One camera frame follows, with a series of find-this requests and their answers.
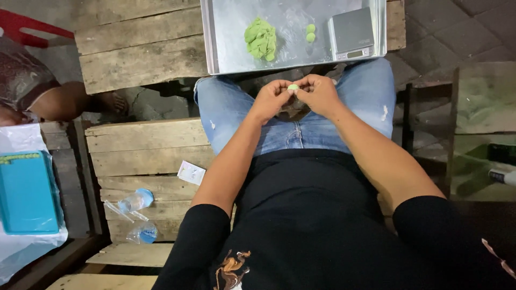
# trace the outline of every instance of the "blue tray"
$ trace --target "blue tray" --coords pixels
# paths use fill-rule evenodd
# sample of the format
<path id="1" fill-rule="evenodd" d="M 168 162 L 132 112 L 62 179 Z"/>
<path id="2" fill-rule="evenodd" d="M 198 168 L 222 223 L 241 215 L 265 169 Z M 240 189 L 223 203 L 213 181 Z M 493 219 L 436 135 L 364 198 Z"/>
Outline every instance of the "blue tray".
<path id="1" fill-rule="evenodd" d="M 8 235 L 59 232 L 46 152 L 0 155 L 0 218 Z"/>

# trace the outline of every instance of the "red chair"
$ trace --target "red chair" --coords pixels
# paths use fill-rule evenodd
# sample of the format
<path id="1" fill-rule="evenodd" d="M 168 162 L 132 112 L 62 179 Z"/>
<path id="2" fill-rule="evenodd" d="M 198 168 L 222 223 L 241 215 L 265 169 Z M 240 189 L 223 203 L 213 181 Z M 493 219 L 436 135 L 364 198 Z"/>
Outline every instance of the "red chair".
<path id="1" fill-rule="evenodd" d="M 44 38 L 23 33 L 20 31 L 20 28 L 25 27 L 71 39 L 74 38 L 73 32 L 4 9 L 0 9 L 0 27 L 4 30 L 4 35 L 13 41 L 41 49 L 47 48 L 49 41 Z"/>

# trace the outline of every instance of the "stainless steel tray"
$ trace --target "stainless steel tray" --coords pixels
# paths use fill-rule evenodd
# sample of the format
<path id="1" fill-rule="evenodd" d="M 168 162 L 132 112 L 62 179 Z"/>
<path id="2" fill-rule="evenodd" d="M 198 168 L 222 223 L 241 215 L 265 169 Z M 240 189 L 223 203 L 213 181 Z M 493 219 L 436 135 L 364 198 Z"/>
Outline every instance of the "stainless steel tray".
<path id="1" fill-rule="evenodd" d="M 201 0 L 208 73 L 211 75 L 294 68 L 335 62 L 330 51 L 329 19 L 370 7 L 374 52 L 387 53 L 386 0 Z M 254 59 L 246 50 L 244 31 L 256 18 L 276 28 L 273 61 Z M 307 43 L 305 28 L 316 26 L 316 40 Z"/>

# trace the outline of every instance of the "black sleeve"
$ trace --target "black sleeve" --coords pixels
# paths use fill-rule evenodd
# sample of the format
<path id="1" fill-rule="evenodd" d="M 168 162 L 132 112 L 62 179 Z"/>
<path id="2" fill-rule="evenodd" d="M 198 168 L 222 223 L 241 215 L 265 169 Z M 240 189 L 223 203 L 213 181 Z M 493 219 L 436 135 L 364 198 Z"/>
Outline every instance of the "black sleeve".
<path id="1" fill-rule="evenodd" d="M 516 288 L 505 261 L 490 252 L 487 241 L 462 222 L 447 200 L 433 196 L 409 199 L 396 208 L 393 222 L 399 238 L 458 287 Z"/>
<path id="2" fill-rule="evenodd" d="M 152 290 L 192 289 L 219 254 L 230 233 L 230 219 L 211 204 L 190 208 Z"/>

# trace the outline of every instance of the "ripped jeans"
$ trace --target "ripped jeans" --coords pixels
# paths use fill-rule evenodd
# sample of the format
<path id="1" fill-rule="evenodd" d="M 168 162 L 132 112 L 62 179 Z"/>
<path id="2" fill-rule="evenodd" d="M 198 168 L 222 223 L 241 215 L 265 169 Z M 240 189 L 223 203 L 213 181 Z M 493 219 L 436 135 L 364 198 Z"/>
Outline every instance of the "ripped jeans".
<path id="1" fill-rule="evenodd" d="M 379 58 L 347 66 L 335 88 L 338 97 L 355 115 L 391 138 L 396 92 L 389 61 Z M 219 154 L 254 99 L 226 77 L 219 76 L 198 80 L 195 102 L 213 151 Z M 297 122 L 272 118 L 262 127 L 254 156 L 290 148 L 331 149 L 351 154 L 335 125 L 312 111 Z"/>

